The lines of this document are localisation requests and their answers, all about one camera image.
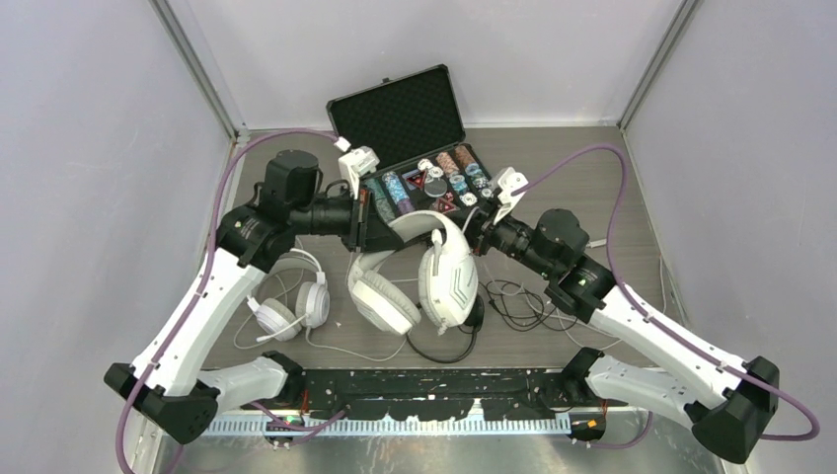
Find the black foam lining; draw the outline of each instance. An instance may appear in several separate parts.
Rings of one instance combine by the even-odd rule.
[[[368,146],[379,170],[465,139],[447,66],[385,82],[327,105],[332,126],[352,146]]]

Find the white panel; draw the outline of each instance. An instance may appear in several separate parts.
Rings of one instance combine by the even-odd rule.
[[[613,123],[680,3],[178,1],[250,128],[328,126],[329,99],[438,63],[465,123]]]
[[[2,2],[0,71],[0,472],[115,472],[229,142],[145,1]]]
[[[628,138],[694,327],[775,362],[818,439],[761,441],[753,471],[837,462],[837,3],[704,2]],[[780,403],[768,433],[807,431]]]

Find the white poker chip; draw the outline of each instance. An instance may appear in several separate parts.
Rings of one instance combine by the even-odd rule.
[[[474,196],[474,193],[464,193],[459,196],[459,199],[461,199],[462,203],[467,206],[472,206],[477,203],[477,197]]]

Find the white headset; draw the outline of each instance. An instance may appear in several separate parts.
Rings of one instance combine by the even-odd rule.
[[[405,241],[431,232],[433,247],[418,266],[418,301],[439,332],[459,326],[468,318],[477,297],[477,268],[465,235],[444,214],[418,210],[405,214],[390,227]],[[442,239],[440,228],[444,228]],[[362,254],[349,269],[347,284],[357,310],[381,331],[404,335],[419,323],[415,304],[378,273],[395,252]]]
[[[313,255],[304,250],[290,249],[290,251],[303,257],[292,256],[279,259],[270,273],[277,274],[293,269],[308,270],[317,274],[317,281],[306,281],[299,286],[293,312],[273,298],[268,298],[259,304],[253,296],[247,297],[247,305],[256,315],[256,321],[267,332],[267,335],[256,338],[257,343],[263,343],[270,338],[277,341],[289,341],[299,334],[298,325],[318,328],[329,317],[331,297],[323,267]]]

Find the headphones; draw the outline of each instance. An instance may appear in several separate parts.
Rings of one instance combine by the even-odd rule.
[[[477,268],[465,235],[444,214],[418,210],[390,222],[390,227],[408,242],[431,232],[433,247],[418,266],[418,301],[439,328],[459,326],[468,318],[477,297]],[[444,239],[440,228],[444,229]],[[347,276],[351,300],[357,310],[381,331],[407,334],[421,320],[416,305],[394,284],[378,273],[395,252],[362,254]]]
[[[301,257],[286,257],[279,259],[271,274],[284,272],[285,270],[302,269],[317,274],[317,281],[306,281],[299,286],[299,294],[296,296],[295,311],[291,312],[284,304],[273,298],[266,299],[259,304],[253,296],[247,296],[247,305],[259,326],[267,332],[266,336],[256,338],[257,343],[262,343],[274,338],[277,341],[290,341],[299,334],[298,325],[308,328],[322,326],[329,317],[329,296],[326,274],[320,262],[310,253],[302,249],[290,249],[291,252]]]

